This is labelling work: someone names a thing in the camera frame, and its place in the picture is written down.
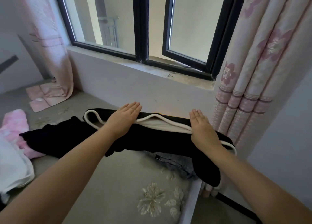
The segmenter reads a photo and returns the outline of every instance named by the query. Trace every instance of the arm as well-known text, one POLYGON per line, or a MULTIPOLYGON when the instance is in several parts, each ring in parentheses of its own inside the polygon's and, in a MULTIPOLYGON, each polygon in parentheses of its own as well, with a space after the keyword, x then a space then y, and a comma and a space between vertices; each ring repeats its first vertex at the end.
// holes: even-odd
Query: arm
POLYGON ((200 110, 190 112, 192 141, 236 185, 263 223, 312 223, 312 212, 220 143, 200 110))
POLYGON ((62 223, 111 144, 125 135, 142 106, 124 105, 96 133, 34 180, 1 213, 2 224, 62 223))

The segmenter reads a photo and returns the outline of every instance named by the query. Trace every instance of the window sill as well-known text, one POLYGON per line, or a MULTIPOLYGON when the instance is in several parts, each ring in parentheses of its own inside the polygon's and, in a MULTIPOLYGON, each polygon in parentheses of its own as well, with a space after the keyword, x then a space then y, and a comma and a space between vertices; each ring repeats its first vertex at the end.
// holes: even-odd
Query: window sill
POLYGON ((195 86, 197 88, 202 88, 205 90, 211 90, 211 91, 214 90, 215 81, 199 79, 199 78, 192 77, 189 75, 184 75, 181 73, 176 73, 176 72, 164 70, 161 68, 141 64, 141 63, 138 63, 138 62, 135 62, 132 60, 127 60, 127 59, 123 59, 120 57, 115 57, 115 56, 111 56, 108 54, 104 54, 104 53, 100 53, 100 52, 96 52, 96 51, 91 51, 91 50, 87 50, 87 49, 76 47, 76 46, 67 46, 66 48, 70 51, 78 52, 80 54, 85 54, 88 56, 107 60, 107 61, 110 61, 113 63, 121 64, 121 65, 130 67, 130 68, 133 68, 133 69, 137 69, 137 70, 140 70, 140 71, 143 71, 146 73, 150 73, 150 74, 162 77, 162 78, 166 78, 168 80, 180 82, 182 84, 192 85, 192 86, 195 86))

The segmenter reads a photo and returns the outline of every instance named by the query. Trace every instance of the curtain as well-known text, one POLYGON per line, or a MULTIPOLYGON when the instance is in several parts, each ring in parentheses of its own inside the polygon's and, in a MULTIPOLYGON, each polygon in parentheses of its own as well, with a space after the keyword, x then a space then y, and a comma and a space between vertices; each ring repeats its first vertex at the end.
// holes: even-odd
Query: curtain
MULTIPOLYGON (((228 47, 211 124, 238 154, 260 134, 259 120, 312 45, 311 0, 245 0, 228 47)), ((218 190, 204 185, 203 195, 218 190)))
POLYGON ((32 100, 30 106, 38 112, 71 96, 74 87, 71 63, 49 0, 15 0, 15 3, 54 77, 52 82, 26 89, 32 100))

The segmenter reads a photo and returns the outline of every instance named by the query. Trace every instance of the forearm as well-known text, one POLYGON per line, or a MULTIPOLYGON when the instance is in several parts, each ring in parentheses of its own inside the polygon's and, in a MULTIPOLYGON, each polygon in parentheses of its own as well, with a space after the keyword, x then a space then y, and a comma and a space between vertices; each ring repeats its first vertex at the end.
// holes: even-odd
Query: forearm
POLYGON ((34 180, 0 213, 0 223, 61 223, 114 138, 101 129, 34 180))
POLYGON ((263 223, 311 223, 311 211, 301 202, 225 148, 205 154, 236 185, 263 223))

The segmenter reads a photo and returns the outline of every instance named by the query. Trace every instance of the black window frame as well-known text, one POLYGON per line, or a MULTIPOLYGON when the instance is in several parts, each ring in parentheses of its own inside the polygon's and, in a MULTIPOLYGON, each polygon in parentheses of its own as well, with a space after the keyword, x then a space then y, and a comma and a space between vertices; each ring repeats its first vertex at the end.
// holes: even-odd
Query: black window frame
POLYGON ((223 0, 211 48, 207 53, 207 62, 202 62, 190 56, 169 50, 174 0, 166 0, 162 54, 187 65, 186 67, 165 64, 149 59, 149 0, 133 0, 135 55, 105 48, 105 46, 98 47, 78 42, 75 38, 65 0, 57 0, 57 2, 73 46, 133 60, 200 79, 215 81, 220 72, 244 0, 223 0))

